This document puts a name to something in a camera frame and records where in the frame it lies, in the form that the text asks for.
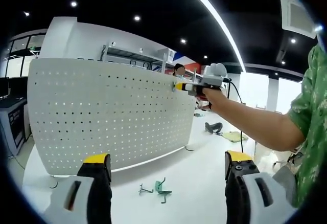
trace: desk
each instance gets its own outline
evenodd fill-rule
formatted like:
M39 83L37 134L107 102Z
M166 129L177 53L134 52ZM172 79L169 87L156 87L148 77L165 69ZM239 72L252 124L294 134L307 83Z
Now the desk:
M0 134L7 143L9 155L16 156L26 140L24 109L26 99L6 98L0 101L0 120L2 127Z
M218 115L196 110L204 117L194 117L189 145L195 151L182 149L164 158L135 168L112 173L112 223L214 224L227 218L225 203L224 153L241 151L232 143L204 131L204 123L222 122L222 132L237 130ZM243 142L244 152L254 156L255 142ZM156 193L139 196L139 185L154 188L155 181L166 177L163 190L173 193L167 203ZM22 190L31 205L42 213L50 204L51 177L43 167L34 146L26 165Z

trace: perforated white panel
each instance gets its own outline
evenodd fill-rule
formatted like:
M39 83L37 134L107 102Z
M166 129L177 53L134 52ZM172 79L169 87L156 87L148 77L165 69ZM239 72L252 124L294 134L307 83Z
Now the perforated white panel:
M99 153L109 153L112 169L119 169L186 145L195 99L172 92L175 80L122 64L33 60L28 107L47 172L76 174Z

